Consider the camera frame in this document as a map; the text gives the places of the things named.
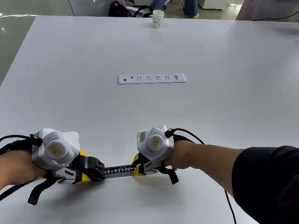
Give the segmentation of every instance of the power strip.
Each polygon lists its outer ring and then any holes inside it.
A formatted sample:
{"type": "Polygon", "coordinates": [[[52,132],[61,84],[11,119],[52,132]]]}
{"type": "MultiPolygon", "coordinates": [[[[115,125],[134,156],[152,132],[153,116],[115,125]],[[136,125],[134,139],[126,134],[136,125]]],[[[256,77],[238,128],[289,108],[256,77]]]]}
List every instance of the power strip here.
{"type": "Polygon", "coordinates": [[[185,83],[186,77],[182,74],[170,75],[119,75],[118,84],[142,83],[185,83]]]}

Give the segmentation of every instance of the floor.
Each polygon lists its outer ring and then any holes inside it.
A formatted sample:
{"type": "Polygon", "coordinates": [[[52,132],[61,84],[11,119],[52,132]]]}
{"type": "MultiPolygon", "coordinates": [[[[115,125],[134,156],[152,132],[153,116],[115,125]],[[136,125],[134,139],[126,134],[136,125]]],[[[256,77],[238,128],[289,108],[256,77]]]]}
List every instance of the floor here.
{"type": "MultiPolygon", "coordinates": [[[[234,20],[243,0],[230,0],[224,10],[199,10],[199,19],[234,20]]],[[[28,32],[35,15],[72,15],[68,0],[0,1],[0,85],[28,32]]],[[[181,0],[172,0],[167,18],[187,18],[181,0]]]]}

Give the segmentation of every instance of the forearm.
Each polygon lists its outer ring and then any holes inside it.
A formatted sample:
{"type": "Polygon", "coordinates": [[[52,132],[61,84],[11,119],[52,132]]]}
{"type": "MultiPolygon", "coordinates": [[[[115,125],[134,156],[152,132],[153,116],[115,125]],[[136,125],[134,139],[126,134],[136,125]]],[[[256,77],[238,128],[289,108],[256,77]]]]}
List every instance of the forearm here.
{"type": "Polygon", "coordinates": [[[213,145],[189,144],[187,158],[190,166],[204,171],[233,195],[232,171],[236,158],[243,151],[213,145]]]}

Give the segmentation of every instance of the person's legs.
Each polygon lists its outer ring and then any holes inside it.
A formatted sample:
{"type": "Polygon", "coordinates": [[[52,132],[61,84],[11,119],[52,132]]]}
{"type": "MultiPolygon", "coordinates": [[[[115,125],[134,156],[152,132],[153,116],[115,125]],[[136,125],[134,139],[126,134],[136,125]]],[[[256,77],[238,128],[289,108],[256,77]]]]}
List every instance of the person's legs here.
{"type": "Polygon", "coordinates": [[[165,4],[166,0],[153,0],[151,5],[149,6],[153,10],[163,10],[163,6],[165,4]]]}
{"type": "Polygon", "coordinates": [[[197,13],[197,0],[185,0],[184,14],[188,16],[196,16],[197,13]]]}

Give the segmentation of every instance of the white casing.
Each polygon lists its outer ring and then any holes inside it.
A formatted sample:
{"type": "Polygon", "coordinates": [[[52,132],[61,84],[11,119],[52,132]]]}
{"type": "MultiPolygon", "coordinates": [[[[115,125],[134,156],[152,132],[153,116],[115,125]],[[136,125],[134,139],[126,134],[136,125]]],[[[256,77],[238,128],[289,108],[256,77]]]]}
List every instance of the white casing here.
{"type": "Polygon", "coordinates": [[[137,149],[150,160],[144,164],[146,174],[161,166],[162,161],[166,160],[174,151],[173,137],[167,138],[165,136],[167,129],[163,125],[152,128],[150,132],[145,131],[137,134],[137,149]]]}
{"type": "Polygon", "coordinates": [[[32,147],[32,161],[40,168],[59,170],[69,165],[80,153],[78,132],[59,132],[44,128],[35,136],[43,139],[40,147],[32,147]]]}

